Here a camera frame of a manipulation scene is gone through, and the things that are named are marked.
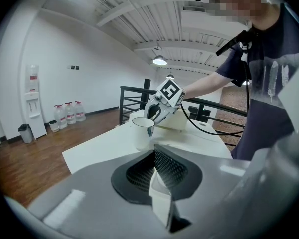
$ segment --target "navy blue shirt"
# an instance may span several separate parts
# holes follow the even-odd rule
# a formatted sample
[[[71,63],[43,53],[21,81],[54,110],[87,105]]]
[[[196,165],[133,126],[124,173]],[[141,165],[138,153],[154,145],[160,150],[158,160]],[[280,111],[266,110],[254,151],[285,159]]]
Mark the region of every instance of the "navy blue shirt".
[[[244,133],[232,151],[235,159],[251,160],[255,151],[271,147],[294,130],[278,94],[299,66],[299,24],[285,6],[280,6],[277,22],[259,31],[248,52],[251,83],[250,105]],[[242,49],[237,44],[216,72],[233,79],[238,86],[245,81]]]

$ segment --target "white ceiling beam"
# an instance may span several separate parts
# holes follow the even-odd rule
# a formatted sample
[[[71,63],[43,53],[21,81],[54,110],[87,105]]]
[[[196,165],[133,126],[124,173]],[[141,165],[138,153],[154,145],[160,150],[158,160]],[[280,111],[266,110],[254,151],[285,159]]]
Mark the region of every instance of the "white ceiling beam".
[[[211,35],[211,36],[215,36],[215,37],[218,37],[218,38],[225,39],[227,41],[230,41],[231,39],[234,38],[234,36],[229,36],[229,35],[222,34],[222,33],[219,33],[219,32],[214,32],[214,31],[201,29],[201,28],[195,28],[195,27],[184,27],[183,26],[183,32],[196,33],[196,34],[200,33],[200,34]]]
[[[158,66],[157,67],[169,67],[169,66],[177,66],[177,67],[189,67],[189,68],[195,68],[199,70],[204,70],[207,72],[215,72],[216,67],[208,66],[208,65],[202,65],[198,63],[192,63],[192,62],[186,62],[186,61],[175,61],[175,60],[167,60],[166,66]]]
[[[205,43],[198,42],[186,42],[186,41],[158,41],[158,42],[143,42],[138,43],[134,46],[134,51],[145,51],[152,50],[157,47],[157,44],[161,48],[171,48],[171,49],[189,49],[195,51],[207,51],[209,53],[216,53],[220,48]],[[227,50],[222,55],[228,57],[230,51]]]
[[[114,7],[109,12],[102,15],[99,18],[97,26],[98,27],[103,26],[107,22],[109,22],[127,12],[133,11],[134,10],[133,5],[136,8],[141,8],[144,6],[148,6],[148,5],[152,5],[152,4],[156,4],[156,3],[160,3],[160,2],[170,2],[170,1],[194,1],[194,0],[130,0],[130,1],[122,3],[119,6]]]

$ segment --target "brown floor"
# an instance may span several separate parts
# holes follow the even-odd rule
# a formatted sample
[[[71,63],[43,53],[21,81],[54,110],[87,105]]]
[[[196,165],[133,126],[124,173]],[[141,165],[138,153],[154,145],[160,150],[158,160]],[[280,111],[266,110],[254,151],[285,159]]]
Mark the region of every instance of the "brown floor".
[[[0,145],[0,188],[24,206],[40,193],[70,175],[62,152],[119,124],[119,110],[89,115],[84,122],[24,144],[18,141]]]

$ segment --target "metal railing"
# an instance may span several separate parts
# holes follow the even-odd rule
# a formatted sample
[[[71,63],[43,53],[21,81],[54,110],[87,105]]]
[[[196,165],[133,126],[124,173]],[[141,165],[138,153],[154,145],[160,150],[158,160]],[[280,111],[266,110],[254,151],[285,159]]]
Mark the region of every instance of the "metal railing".
[[[140,101],[140,100],[135,99],[135,98],[140,99],[141,95],[125,97],[125,91],[135,92],[135,93],[140,93],[140,94],[146,94],[147,95],[146,100],[149,99],[149,95],[153,95],[153,94],[156,93],[155,90],[121,86],[120,125],[125,124],[129,120],[129,116],[128,116],[129,113],[139,111],[141,109],[141,106],[145,105],[147,103],[145,101]],[[132,102],[132,103],[129,103],[129,104],[125,105],[124,100]],[[216,108],[216,109],[220,109],[220,110],[223,110],[223,111],[227,111],[227,112],[230,112],[230,113],[241,115],[241,116],[244,116],[244,117],[247,116],[246,111],[243,111],[243,110],[231,107],[231,106],[222,105],[222,104],[212,102],[212,101],[209,101],[209,100],[204,100],[204,99],[200,99],[200,98],[190,98],[190,99],[186,99],[186,102],[213,107],[213,108]],[[129,107],[129,106],[133,106],[133,105],[140,105],[140,107],[138,107],[138,108]],[[226,124],[229,124],[229,125],[234,125],[234,126],[245,128],[244,125],[240,125],[240,124],[230,122],[230,121],[226,121],[226,120],[223,120],[223,119],[217,119],[217,118],[202,115],[202,114],[200,114],[200,117],[205,117],[209,120],[212,119],[214,121],[218,121],[218,122],[226,123]],[[219,131],[219,130],[215,130],[215,131],[217,133],[228,133],[228,132],[223,132],[223,131]],[[231,135],[231,136],[240,138],[239,135]],[[231,143],[225,143],[225,144],[228,145],[228,146],[236,146],[236,145],[231,144]]]

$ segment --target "person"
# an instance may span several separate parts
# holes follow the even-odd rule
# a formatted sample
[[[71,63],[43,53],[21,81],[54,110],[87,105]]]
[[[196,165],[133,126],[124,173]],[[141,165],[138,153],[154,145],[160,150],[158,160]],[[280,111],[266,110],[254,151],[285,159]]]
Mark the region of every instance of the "person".
[[[299,66],[299,22],[284,4],[262,0],[216,0],[252,23],[259,36],[248,52],[250,105],[244,133],[231,152],[235,159],[251,160],[255,151],[271,147],[294,130],[278,94]],[[236,44],[226,61],[211,75],[185,87],[184,99],[211,93],[229,82],[246,79],[243,51]]]

